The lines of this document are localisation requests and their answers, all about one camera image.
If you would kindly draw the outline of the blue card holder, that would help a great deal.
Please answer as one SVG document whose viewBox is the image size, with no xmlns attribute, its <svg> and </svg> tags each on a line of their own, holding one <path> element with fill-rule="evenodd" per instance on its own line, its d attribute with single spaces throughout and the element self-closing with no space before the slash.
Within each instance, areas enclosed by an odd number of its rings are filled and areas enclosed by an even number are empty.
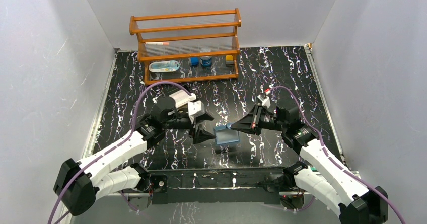
<svg viewBox="0 0 427 224">
<path fill-rule="evenodd" d="M 231 123 L 227 123 L 214 128 L 216 145 L 230 145 L 240 142 L 239 132 L 232 130 L 231 125 Z"/>
</svg>

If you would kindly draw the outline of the black card tray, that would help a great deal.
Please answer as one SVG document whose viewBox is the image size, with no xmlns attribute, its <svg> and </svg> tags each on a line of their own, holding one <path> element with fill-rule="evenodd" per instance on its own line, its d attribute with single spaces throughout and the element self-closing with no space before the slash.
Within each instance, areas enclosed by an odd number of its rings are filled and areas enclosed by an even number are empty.
<svg viewBox="0 0 427 224">
<path fill-rule="evenodd" d="M 191 88 L 190 88 L 190 86 L 188 84 L 184 84 L 184 85 L 182 85 L 182 87 L 185 88 L 189 93 L 193 93 L 192 90 L 191 90 Z M 182 90 L 182 89 L 181 88 L 173 88 L 173 89 L 170 89 L 170 90 L 166 91 L 165 94 L 167 96 L 169 96 L 171 93 L 174 93 L 174 92 L 179 91 L 179 90 Z M 181 108 L 179 108 L 177 110 L 180 110 L 180 109 L 183 109 L 183 108 L 187 108 L 187 105 L 183 106 L 183 107 L 181 107 Z"/>
</svg>

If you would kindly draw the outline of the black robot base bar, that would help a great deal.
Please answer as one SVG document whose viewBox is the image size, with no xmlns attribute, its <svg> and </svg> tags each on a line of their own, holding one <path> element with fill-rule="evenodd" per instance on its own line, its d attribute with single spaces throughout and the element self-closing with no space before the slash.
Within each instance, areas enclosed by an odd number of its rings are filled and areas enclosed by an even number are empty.
<svg viewBox="0 0 427 224">
<path fill-rule="evenodd" d="M 163 186 L 154 190 L 154 204 L 261 202 L 297 209 L 305 191 L 284 177 L 283 167 L 152 170 Z"/>
</svg>

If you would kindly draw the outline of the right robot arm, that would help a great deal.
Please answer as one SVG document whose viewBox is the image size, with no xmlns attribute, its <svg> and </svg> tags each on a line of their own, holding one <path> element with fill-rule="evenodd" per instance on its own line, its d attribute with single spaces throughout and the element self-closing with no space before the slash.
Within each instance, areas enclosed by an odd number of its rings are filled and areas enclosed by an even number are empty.
<svg viewBox="0 0 427 224">
<path fill-rule="evenodd" d="M 388 205 L 383 199 L 387 193 L 380 186 L 369 189 L 322 145 L 316 133 L 300 117 L 298 107 L 286 109 L 277 106 L 270 112 L 256 104 L 250 113 L 231 125 L 232 130 L 259 135 L 263 129 L 281 131 L 285 144 L 293 149 L 316 171 L 302 162 L 285 168 L 284 186 L 290 191 L 299 188 L 308 191 L 330 208 L 341 223 L 385 223 Z"/>
</svg>

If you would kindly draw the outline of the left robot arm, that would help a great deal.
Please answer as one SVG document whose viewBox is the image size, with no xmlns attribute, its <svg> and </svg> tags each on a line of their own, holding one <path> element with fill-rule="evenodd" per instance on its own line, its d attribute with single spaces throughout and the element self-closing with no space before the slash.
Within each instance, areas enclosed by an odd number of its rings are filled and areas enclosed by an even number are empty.
<svg viewBox="0 0 427 224">
<path fill-rule="evenodd" d="M 194 144 L 214 139 L 212 133 L 200 126 L 201 122 L 213 119 L 200 100 L 160 97 L 151 112 L 123 138 L 89 157 L 63 162 L 53 191 L 73 216 L 83 214 L 100 198 L 123 189 L 160 191 L 162 177 L 152 176 L 140 164 L 121 170 L 117 167 L 159 144 L 169 129 L 188 130 Z"/>
</svg>

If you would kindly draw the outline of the white card stack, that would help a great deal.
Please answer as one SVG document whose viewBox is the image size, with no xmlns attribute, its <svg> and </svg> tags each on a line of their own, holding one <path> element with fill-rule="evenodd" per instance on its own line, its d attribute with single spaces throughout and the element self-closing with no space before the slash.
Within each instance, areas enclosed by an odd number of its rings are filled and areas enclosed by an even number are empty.
<svg viewBox="0 0 427 224">
<path fill-rule="evenodd" d="M 196 100 L 196 95 L 194 93 L 188 94 L 184 90 L 179 90 L 169 95 L 175 101 L 175 107 L 177 109 L 186 106 L 189 102 Z"/>
</svg>

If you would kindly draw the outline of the blue lidded jar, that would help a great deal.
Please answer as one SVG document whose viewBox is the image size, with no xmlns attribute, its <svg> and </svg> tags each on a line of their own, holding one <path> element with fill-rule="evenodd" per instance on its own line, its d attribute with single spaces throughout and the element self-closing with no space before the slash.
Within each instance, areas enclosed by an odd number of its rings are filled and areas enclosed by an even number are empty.
<svg viewBox="0 0 427 224">
<path fill-rule="evenodd" d="M 208 47 L 204 47 L 200 50 L 201 53 L 207 53 L 207 52 L 211 52 L 211 49 Z M 209 67 L 212 66 L 212 56 L 208 55 L 208 56 L 200 56 L 199 57 L 199 64 L 204 66 L 204 67 Z"/>
</svg>

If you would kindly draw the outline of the small blue box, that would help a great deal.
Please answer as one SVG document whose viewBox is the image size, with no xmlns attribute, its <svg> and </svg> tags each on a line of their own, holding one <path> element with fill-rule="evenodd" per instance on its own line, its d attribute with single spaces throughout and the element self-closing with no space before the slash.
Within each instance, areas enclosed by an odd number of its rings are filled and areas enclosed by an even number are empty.
<svg viewBox="0 0 427 224">
<path fill-rule="evenodd" d="M 198 57 L 189 57 L 188 61 L 189 61 L 190 66 L 198 66 L 199 65 L 199 58 Z"/>
</svg>

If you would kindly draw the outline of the yellow and grey sponge block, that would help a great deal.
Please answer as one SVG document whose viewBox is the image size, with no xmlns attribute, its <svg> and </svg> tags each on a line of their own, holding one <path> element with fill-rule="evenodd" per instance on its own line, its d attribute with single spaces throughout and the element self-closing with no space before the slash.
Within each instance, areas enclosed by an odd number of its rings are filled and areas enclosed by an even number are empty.
<svg viewBox="0 0 427 224">
<path fill-rule="evenodd" d="M 234 56 L 233 55 L 226 55 L 225 64 L 226 65 L 233 65 L 234 64 Z"/>
</svg>

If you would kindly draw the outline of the toothbrush blister pack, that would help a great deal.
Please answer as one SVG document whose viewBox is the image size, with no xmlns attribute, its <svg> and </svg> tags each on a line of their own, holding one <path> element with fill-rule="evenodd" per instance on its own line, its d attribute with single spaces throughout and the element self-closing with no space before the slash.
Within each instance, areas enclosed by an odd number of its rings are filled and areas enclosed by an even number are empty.
<svg viewBox="0 0 427 224">
<path fill-rule="evenodd" d="M 149 65 L 149 72 L 176 72 L 180 67 L 180 63 L 176 60 L 157 61 Z"/>
</svg>

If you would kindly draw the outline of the white and orange tube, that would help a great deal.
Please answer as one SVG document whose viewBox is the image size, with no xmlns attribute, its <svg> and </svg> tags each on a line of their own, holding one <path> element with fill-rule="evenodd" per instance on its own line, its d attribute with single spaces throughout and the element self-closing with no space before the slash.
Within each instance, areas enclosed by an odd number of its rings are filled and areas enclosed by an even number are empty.
<svg viewBox="0 0 427 224">
<path fill-rule="evenodd" d="M 169 42 L 145 42 L 145 45 L 162 45 L 162 46 L 167 46 L 170 43 Z"/>
</svg>

